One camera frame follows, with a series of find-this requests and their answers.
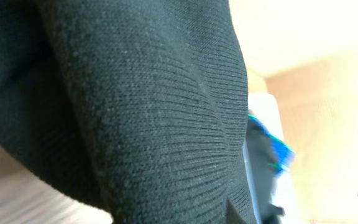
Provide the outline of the sparkly blue garment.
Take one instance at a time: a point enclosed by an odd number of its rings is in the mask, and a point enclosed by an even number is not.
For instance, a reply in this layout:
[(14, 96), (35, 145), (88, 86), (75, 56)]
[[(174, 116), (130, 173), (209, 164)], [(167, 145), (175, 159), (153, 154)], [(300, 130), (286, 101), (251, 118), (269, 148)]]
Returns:
[(288, 145), (285, 144), (282, 140), (274, 136), (254, 115), (250, 114), (249, 120), (255, 122), (256, 125), (262, 129), (262, 133), (264, 133), (270, 139), (272, 151), (277, 157), (276, 163), (270, 163), (270, 165), (276, 169), (275, 175), (280, 176), (281, 173), (289, 171), (289, 166), (295, 157), (294, 151), (290, 147), (288, 147)]

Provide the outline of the black garment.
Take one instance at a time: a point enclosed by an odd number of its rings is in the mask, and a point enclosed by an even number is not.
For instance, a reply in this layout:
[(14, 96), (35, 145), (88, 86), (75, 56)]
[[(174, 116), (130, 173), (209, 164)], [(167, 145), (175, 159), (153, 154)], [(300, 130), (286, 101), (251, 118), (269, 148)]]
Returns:
[(256, 217), (262, 224), (280, 224), (280, 217), (285, 214), (284, 209), (271, 202), (278, 159), (268, 134), (252, 120), (247, 123), (246, 154)]
[(0, 1), (0, 145), (116, 223), (256, 223), (227, 1)]

